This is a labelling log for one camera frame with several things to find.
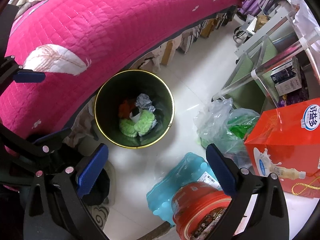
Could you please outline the green sock ball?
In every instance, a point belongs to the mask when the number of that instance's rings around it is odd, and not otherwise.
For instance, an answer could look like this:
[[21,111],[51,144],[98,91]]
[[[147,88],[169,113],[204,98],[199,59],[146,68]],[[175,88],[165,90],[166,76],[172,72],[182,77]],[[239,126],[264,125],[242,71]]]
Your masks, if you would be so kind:
[[148,111],[142,110],[139,120],[135,123],[134,128],[140,137],[149,133],[157,123],[155,115]]
[[130,119],[121,119],[119,122],[119,129],[123,135],[135,138],[138,132],[135,130],[135,123]]

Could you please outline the red sock ball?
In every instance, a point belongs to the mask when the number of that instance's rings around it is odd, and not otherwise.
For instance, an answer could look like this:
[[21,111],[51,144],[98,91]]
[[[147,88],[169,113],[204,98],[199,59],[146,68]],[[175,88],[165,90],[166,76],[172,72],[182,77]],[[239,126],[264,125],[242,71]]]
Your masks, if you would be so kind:
[[130,118],[130,113],[132,110],[136,107],[134,101],[128,101],[124,100],[122,104],[119,106],[119,113],[118,116],[121,119],[129,119]]

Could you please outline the white sock ball black band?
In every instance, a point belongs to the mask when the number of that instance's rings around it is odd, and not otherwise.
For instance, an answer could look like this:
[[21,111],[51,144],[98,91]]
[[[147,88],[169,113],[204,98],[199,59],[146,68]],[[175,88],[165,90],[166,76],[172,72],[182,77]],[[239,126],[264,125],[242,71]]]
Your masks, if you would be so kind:
[[139,119],[140,119],[140,116],[141,116],[141,112],[140,111],[138,111],[138,112],[132,111],[130,113],[129,117],[130,117],[131,121],[133,121],[134,123],[137,123],[139,121]]

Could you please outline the red round tin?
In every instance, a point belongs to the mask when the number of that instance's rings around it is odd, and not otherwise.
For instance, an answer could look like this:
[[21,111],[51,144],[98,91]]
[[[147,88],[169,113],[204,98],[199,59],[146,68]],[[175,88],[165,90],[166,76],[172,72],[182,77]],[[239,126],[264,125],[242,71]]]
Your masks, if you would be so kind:
[[217,221],[231,202],[231,197],[211,185],[196,181],[180,188],[173,196],[172,220],[180,239],[196,239]]

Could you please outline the pink quilted bed cover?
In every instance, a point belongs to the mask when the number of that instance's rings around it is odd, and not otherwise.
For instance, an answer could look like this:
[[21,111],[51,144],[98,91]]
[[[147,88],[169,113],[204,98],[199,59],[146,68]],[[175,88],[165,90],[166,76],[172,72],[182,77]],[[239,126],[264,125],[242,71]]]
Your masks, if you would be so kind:
[[47,73],[11,83],[1,95],[3,125],[27,138],[61,130],[111,76],[179,31],[242,0],[48,0],[11,29],[6,54],[19,64],[58,45],[84,64],[80,74]]

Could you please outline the orange gift box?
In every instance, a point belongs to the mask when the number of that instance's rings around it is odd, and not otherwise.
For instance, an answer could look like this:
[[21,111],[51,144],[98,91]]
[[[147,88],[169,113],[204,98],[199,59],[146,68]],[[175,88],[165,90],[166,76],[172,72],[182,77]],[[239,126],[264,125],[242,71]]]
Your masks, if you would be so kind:
[[319,198],[319,98],[264,111],[245,146],[255,174],[275,173],[283,191]]

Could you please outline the black bin with gold rim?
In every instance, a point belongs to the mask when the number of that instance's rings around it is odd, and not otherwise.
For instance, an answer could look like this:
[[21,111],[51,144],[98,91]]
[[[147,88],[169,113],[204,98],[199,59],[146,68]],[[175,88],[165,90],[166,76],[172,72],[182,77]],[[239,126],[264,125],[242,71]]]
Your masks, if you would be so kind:
[[[157,123],[148,134],[130,138],[119,129],[119,106],[124,100],[136,102],[142,93],[149,96],[156,108]],[[157,75],[144,70],[126,70],[111,77],[100,88],[94,103],[99,131],[110,142],[123,148],[146,148],[160,141],[172,126],[174,115],[175,103],[169,87]]]

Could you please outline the teal water bottle pack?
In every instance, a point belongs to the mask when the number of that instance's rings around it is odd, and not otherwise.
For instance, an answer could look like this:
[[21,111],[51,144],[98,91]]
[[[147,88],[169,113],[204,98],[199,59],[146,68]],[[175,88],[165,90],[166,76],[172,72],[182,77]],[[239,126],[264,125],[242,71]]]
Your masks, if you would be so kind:
[[148,207],[153,215],[174,226],[175,223],[172,220],[174,212],[171,207],[172,199],[181,187],[196,181],[209,184],[217,190],[222,189],[205,159],[189,152],[146,194]]

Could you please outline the clear plastic bag green contents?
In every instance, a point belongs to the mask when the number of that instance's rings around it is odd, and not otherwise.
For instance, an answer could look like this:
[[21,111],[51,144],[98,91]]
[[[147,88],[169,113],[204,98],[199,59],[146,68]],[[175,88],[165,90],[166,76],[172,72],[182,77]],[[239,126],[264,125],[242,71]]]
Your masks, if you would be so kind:
[[205,105],[194,118],[194,124],[203,148],[215,144],[237,167],[250,168],[252,162],[244,142],[259,118],[260,114],[252,109],[234,108],[233,100],[229,98]]

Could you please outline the boxes on shelf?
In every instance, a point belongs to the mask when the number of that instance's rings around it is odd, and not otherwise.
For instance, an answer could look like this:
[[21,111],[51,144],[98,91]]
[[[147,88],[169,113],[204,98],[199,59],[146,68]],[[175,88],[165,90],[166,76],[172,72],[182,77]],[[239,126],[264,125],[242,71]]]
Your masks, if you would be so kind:
[[274,68],[270,77],[279,96],[302,88],[300,64],[295,56]]

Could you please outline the metal shelf rack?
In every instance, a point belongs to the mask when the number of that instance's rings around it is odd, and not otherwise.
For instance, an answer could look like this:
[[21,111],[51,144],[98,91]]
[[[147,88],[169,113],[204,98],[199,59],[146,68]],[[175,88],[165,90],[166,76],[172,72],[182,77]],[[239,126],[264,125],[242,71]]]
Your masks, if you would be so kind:
[[231,98],[233,107],[256,112],[280,107],[282,96],[271,71],[294,56],[300,64],[302,88],[294,91],[298,96],[292,103],[308,99],[308,87],[319,93],[319,23],[304,0],[269,1],[271,5],[261,10],[270,19],[236,50],[235,70],[212,100]]

